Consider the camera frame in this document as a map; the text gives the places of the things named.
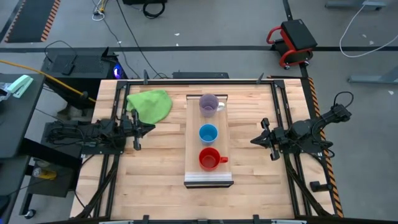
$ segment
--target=red stool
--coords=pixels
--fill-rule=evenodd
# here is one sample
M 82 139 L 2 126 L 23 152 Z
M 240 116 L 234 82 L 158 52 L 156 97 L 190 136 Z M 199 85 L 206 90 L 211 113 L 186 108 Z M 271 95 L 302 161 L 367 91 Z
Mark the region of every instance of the red stool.
M 280 30 L 282 39 L 270 40 L 271 35 Z M 318 44 L 301 19 L 283 22 L 281 26 L 273 28 L 267 36 L 267 43 L 271 49 L 280 53 L 279 65 L 285 70 L 293 65 L 308 62 L 312 57 L 312 49 Z

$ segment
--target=wooden table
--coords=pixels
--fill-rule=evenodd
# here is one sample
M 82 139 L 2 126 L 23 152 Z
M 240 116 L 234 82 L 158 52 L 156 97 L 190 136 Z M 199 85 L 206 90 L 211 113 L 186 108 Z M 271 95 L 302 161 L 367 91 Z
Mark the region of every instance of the wooden table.
M 101 82 L 93 121 L 110 117 L 116 82 Z M 308 119 L 301 81 L 286 79 L 285 85 L 293 122 Z M 262 118 L 269 118 L 270 128 L 277 125 L 269 85 L 141 85 L 132 86 L 130 93 L 156 89 L 167 91 L 173 100 L 172 110 L 144 136 L 141 151 L 132 148 L 132 139 L 127 140 L 119 163 L 112 220 L 141 220 L 143 215 L 150 215 L 151 220 L 252 219 L 254 214 L 260 218 L 294 217 L 283 158 L 271 161 L 270 150 L 250 143 L 262 132 Z M 186 189 L 183 185 L 186 95 L 204 93 L 228 95 L 230 163 L 234 185 L 227 189 Z M 278 99 L 282 106 L 279 90 Z M 283 110 L 282 117 L 286 128 Z M 326 182 L 325 173 L 314 158 L 302 154 L 301 160 L 308 188 L 311 181 Z M 88 203 L 98 188 L 102 161 L 103 156 L 95 156 L 80 172 L 76 192 L 83 203 Z M 300 213 L 304 214 L 297 186 L 296 191 Z M 334 213 L 329 192 L 313 195 L 325 210 Z M 101 214 L 104 214 L 106 199 L 107 193 L 103 197 Z M 75 199 L 70 216 L 82 209 Z

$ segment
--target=green cloth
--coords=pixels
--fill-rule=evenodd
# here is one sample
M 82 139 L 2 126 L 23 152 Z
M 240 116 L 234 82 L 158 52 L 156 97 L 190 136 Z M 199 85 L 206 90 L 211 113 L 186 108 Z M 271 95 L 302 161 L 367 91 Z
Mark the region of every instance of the green cloth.
M 155 124 L 169 114 L 172 105 L 172 99 L 165 90 L 151 90 L 128 95 L 126 109 L 136 109 L 140 121 Z

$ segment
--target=orange and black striped edge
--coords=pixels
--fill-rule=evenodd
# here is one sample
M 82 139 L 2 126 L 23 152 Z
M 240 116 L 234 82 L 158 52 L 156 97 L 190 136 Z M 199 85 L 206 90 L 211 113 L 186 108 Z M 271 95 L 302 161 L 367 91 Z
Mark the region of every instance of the orange and black striped edge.
M 315 93 L 315 86 L 313 84 L 312 78 L 308 78 L 309 84 L 310 84 L 310 89 L 311 89 L 311 95 L 312 95 L 312 100 L 313 100 L 313 106 L 315 108 L 315 114 L 319 117 L 321 116 L 320 110 L 319 110 L 319 105 L 318 105 L 318 98 L 317 94 Z M 322 130 L 321 131 L 321 138 L 322 140 L 326 140 L 325 132 Z M 323 150 L 324 155 L 329 156 L 329 152 L 327 150 Z M 333 186 L 333 190 L 331 192 L 331 195 L 333 196 L 333 202 L 335 204 L 335 208 L 337 211 L 337 215 L 341 218 L 343 218 L 343 209 L 341 207 L 340 203 L 340 198 L 338 196 L 338 191 L 337 191 L 337 186 L 336 186 L 336 180 L 335 180 L 335 175 L 333 173 L 333 168 L 331 166 L 331 160 L 329 158 L 326 158 L 326 168 L 327 168 L 327 173 L 329 175 L 329 180 L 330 184 Z
M 10 37 L 10 33 L 12 32 L 12 29 L 14 28 L 14 25 L 15 25 L 16 21 L 18 20 L 19 14 L 21 13 L 22 8 L 23 8 L 24 5 L 25 5 L 25 2 L 26 2 L 26 0 L 24 0 L 24 1 L 22 2 L 22 4 L 21 4 L 21 6 L 20 6 L 20 8 L 19 8 L 19 10 L 18 10 L 18 12 L 17 12 L 17 14 L 15 15 L 14 22 L 12 22 L 12 24 L 11 24 L 11 26 L 10 26 L 10 29 L 8 30 L 7 36 L 6 36 L 6 38 L 4 39 L 5 42 L 8 42 L 8 38 Z
M 49 15 L 49 18 L 47 19 L 47 23 L 45 24 L 42 38 L 40 39 L 42 42 L 45 42 L 47 38 L 49 37 L 49 33 L 52 27 L 52 24 L 54 23 L 55 20 L 55 15 L 57 15 L 58 8 L 60 7 L 61 0 L 54 0 L 54 4 L 51 8 L 51 12 Z

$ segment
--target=red cup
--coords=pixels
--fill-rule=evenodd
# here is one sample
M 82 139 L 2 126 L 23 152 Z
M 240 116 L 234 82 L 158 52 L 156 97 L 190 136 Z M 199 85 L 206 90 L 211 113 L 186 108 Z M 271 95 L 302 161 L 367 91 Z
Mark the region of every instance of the red cup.
M 213 147 L 206 147 L 199 153 L 199 164 L 205 171 L 213 171 L 220 163 L 225 162 L 228 162 L 228 157 L 221 157 L 217 149 Z

